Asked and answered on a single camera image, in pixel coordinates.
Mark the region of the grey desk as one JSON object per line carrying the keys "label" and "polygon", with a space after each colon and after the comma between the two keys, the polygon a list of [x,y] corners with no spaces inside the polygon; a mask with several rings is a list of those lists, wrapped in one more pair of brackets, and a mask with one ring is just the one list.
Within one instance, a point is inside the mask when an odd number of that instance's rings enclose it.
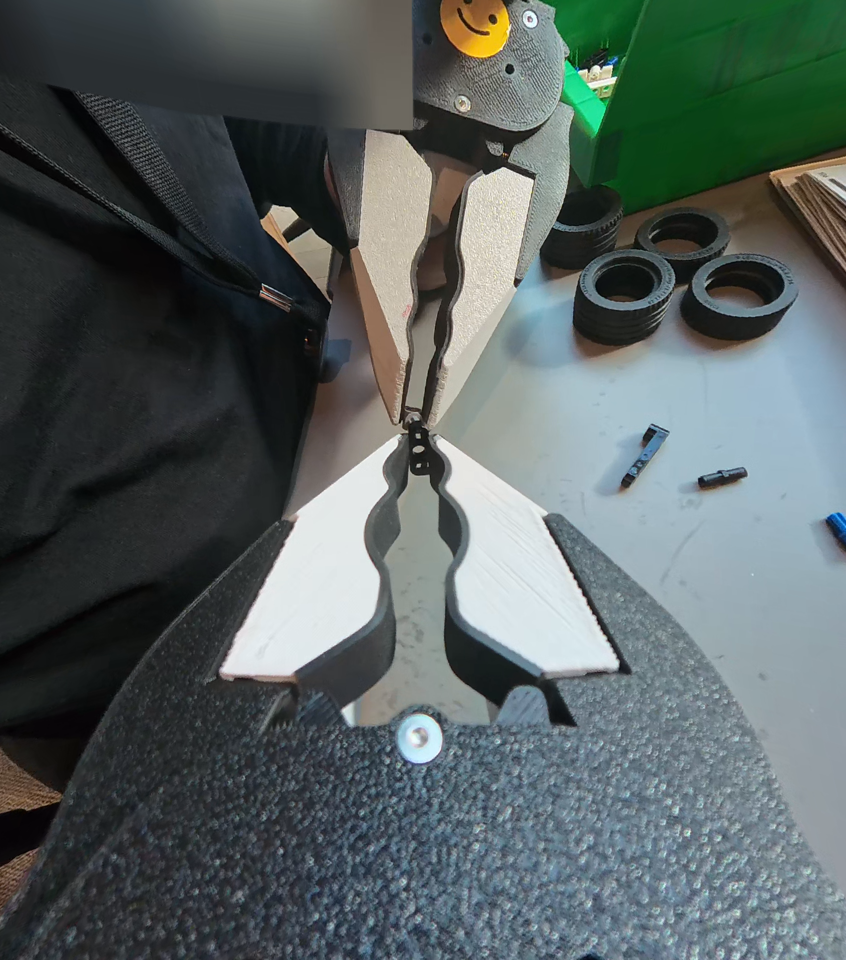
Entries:
{"label": "grey desk", "polygon": [[[610,494],[635,451],[637,414],[740,426],[808,452],[773,359],[717,396],[689,354],[639,359],[584,346],[571,276],[534,266],[462,402],[451,440],[593,534],[571,561],[630,672],[561,681],[575,726],[452,725],[449,756],[396,775],[382,795],[369,753],[354,761],[368,817],[320,883],[296,958],[846,958],[846,895],[795,822],[758,733],[719,671],[785,680],[769,719],[809,749],[798,786],[824,813],[846,798],[846,612],[809,554],[801,462],[706,521],[689,482]],[[846,827],[837,822],[835,832]]]}

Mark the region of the person's black clothing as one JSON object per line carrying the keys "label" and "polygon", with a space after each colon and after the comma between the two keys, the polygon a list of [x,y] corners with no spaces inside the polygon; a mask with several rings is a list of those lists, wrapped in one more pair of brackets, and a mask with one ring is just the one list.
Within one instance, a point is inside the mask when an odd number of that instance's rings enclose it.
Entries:
{"label": "person's black clothing", "polygon": [[0,736],[86,729],[281,518],[329,306],[261,217],[345,239],[320,127],[110,110],[0,74]]}

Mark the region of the person's left hand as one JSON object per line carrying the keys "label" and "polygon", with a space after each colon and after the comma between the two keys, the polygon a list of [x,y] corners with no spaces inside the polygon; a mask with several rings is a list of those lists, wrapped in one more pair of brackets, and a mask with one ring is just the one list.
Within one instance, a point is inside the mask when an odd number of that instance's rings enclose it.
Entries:
{"label": "person's left hand", "polygon": [[429,238],[417,269],[417,289],[421,294],[438,291],[446,285],[445,246],[453,209],[466,181],[475,173],[469,164],[434,154],[442,165],[433,169],[433,193],[429,210]]}

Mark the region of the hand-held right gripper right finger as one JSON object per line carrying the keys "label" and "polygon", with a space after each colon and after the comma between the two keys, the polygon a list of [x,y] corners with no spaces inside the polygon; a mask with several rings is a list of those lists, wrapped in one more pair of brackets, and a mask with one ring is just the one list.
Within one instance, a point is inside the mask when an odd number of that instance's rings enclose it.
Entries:
{"label": "hand-held right gripper right finger", "polygon": [[444,626],[453,673],[501,707],[516,687],[554,703],[556,681],[620,672],[550,514],[444,438],[431,453],[439,533],[453,554]]}

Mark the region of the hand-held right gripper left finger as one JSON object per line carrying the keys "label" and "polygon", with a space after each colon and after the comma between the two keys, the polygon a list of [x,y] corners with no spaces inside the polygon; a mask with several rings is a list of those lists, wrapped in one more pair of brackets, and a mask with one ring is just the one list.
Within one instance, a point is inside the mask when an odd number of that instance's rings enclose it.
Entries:
{"label": "hand-held right gripper left finger", "polygon": [[385,555],[401,532],[405,437],[391,438],[292,517],[219,669],[355,702],[388,671],[395,614]]}

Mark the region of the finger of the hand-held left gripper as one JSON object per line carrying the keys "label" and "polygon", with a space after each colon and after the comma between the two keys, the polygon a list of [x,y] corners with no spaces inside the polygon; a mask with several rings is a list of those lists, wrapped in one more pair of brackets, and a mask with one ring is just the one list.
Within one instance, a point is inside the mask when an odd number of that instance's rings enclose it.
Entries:
{"label": "finger of the hand-held left gripper", "polygon": [[368,130],[362,175],[352,267],[374,375],[397,426],[405,415],[416,269],[429,239],[433,174],[403,135]]}
{"label": "finger of the hand-held left gripper", "polygon": [[465,183],[448,241],[448,299],[441,305],[425,392],[436,426],[459,395],[516,292],[534,180],[501,167]]}

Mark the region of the black thin toy liftarm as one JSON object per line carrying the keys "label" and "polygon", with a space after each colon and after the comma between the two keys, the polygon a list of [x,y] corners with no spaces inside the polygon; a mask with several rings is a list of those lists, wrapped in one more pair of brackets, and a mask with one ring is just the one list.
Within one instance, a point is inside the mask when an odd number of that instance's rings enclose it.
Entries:
{"label": "black thin toy liftarm", "polygon": [[621,479],[622,489],[629,489],[634,484],[668,437],[669,430],[662,426],[651,423],[647,427],[642,438],[641,453]]}

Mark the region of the pile of small toy parts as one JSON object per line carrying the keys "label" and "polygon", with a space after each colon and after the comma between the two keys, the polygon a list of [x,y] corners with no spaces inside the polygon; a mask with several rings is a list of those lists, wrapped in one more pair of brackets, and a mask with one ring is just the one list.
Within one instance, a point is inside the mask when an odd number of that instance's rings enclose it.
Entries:
{"label": "pile of small toy parts", "polygon": [[579,97],[581,85],[585,85],[598,102],[607,106],[624,64],[627,48],[621,44],[610,46],[606,39],[597,50],[588,54],[580,52],[578,46],[569,45],[567,68],[572,69],[578,80],[566,78],[561,100],[569,103],[573,97]]}

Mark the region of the green plastic bin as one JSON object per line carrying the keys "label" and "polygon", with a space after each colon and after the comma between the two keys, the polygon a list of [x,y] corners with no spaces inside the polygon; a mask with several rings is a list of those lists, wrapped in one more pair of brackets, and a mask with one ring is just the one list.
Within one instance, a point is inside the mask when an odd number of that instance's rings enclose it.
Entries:
{"label": "green plastic bin", "polygon": [[553,2],[571,61],[616,58],[577,102],[573,173],[628,213],[846,147],[846,1]]}

